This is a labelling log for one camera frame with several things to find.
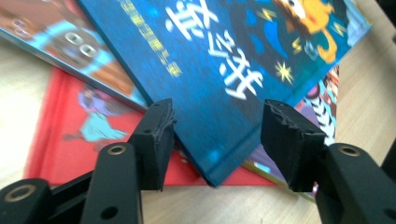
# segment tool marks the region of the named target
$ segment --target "red book cover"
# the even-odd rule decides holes
[[[32,144],[26,178],[39,177],[51,185],[63,183],[94,168],[98,151],[125,142],[144,114],[54,68]],[[273,186],[245,168],[223,183],[230,186]],[[165,186],[206,185],[198,172],[174,150]]]

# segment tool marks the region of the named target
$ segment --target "blue book cover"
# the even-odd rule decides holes
[[[264,99],[297,105],[370,29],[348,0],[78,3],[211,186],[260,145]]]

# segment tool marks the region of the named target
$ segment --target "stack of books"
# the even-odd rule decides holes
[[[264,100],[294,106],[331,144],[337,64],[370,30],[349,0],[0,0],[0,14],[3,38],[79,78],[55,70],[43,108],[55,116],[41,120],[29,160],[28,177],[54,184],[93,168],[97,150],[171,98],[180,150],[169,170],[188,164],[213,187],[235,174],[281,185],[260,143]]]

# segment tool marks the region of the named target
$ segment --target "book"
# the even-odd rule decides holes
[[[147,109],[75,0],[0,0],[0,36],[135,109]]]
[[[347,0],[78,3],[214,187],[261,144],[263,101],[296,106],[370,30]]]
[[[94,168],[101,148],[126,142],[143,113],[54,68],[41,108],[24,177],[62,185]],[[172,152],[165,186],[202,186],[201,178],[179,150]],[[267,179],[239,167],[228,186],[273,186]]]

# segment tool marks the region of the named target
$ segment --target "book title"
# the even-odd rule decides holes
[[[235,45],[228,30],[222,34],[212,34],[210,25],[212,22],[219,23],[219,19],[209,10],[205,0],[199,3],[177,1],[175,9],[167,7],[165,10],[169,19],[165,21],[166,29],[169,32],[178,29],[189,41],[193,40],[192,36],[208,41],[208,54],[224,60],[219,65],[219,74],[224,78],[228,95],[240,100],[247,99],[246,91],[256,95],[253,84],[262,88],[262,73],[250,69],[244,51]]]

